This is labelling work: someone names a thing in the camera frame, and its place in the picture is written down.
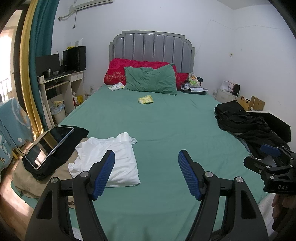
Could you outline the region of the right hand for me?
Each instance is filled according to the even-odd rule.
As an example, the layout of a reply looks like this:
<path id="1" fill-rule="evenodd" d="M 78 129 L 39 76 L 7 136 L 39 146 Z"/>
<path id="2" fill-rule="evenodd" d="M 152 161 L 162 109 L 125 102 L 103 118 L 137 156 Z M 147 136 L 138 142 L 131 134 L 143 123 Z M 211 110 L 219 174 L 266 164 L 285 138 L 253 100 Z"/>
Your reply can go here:
<path id="1" fill-rule="evenodd" d="M 273 219 L 276 220 L 281 213 L 281 209 L 295 208 L 295 196 L 285 196 L 281 194 L 276 194 L 273 198 L 271 206 L 273 207 Z"/>

